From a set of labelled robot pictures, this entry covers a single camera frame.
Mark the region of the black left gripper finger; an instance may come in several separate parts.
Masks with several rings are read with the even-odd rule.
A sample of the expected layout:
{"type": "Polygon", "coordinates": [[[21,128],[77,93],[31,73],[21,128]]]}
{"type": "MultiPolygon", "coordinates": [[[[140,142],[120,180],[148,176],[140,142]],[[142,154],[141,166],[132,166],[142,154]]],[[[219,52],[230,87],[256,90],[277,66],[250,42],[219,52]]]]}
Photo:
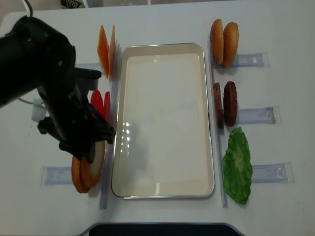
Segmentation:
{"type": "Polygon", "coordinates": [[[97,142],[106,141],[110,145],[114,143],[114,127],[112,127],[102,116],[96,116],[93,121],[92,139],[97,142]]]}

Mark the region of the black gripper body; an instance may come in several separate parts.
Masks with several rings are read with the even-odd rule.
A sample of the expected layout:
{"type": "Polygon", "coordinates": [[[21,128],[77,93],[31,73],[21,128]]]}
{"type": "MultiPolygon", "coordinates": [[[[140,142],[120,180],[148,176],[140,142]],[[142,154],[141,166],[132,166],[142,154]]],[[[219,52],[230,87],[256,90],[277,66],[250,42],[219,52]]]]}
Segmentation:
{"type": "Polygon", "coordinates": [[[93,141],[93,121],[101,114],[88,102],[86,89],[52,83],[39,86],[38,92],[50,115],[39,123],[40,133],[69,143],[93,141]]]}

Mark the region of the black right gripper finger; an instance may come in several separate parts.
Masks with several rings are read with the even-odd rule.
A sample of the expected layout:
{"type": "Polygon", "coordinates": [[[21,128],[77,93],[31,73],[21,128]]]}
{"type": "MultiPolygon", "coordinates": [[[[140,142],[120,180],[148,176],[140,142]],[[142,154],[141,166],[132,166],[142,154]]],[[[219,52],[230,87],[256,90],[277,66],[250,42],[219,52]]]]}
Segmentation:
{"type": "Polygon", "coordinates": [[[82,158],[85,158],[88,163],[93,163],[95,160],[95,150],[96,141],[87,141],[87,142],[74,142],[69,143],[65,141],[60,141],[59,148],[60,150],[66,151],[72,154],[76,159],[81,161],[82,158]]]}

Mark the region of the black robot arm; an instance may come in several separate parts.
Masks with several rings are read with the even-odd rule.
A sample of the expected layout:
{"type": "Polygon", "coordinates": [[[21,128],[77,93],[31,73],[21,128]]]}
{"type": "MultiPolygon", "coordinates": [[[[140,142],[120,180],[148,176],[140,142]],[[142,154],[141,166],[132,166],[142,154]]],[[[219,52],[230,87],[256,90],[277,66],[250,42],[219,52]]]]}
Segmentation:
{"type": "Polygon", "coordinates": [[[95,145],[114,141],[114,128],[88,101],[91,82],[101,72],[75,67],[75,47],[42,20],[24,16],[0,39],[0,104],[36,89],[49,113],[41,134],[59,141],[61,150],[89,163],[95,145]]]}

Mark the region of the dark robot base bottom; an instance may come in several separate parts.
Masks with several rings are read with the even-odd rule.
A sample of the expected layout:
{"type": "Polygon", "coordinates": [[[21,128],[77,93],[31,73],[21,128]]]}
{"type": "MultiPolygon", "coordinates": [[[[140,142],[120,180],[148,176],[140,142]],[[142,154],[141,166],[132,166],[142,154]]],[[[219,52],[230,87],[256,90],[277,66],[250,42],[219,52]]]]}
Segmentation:
{"type": "Polygon", "coordinates": [[[228,224],[117,223],[92,226],[85,236],[242,236],[228,224]]]}

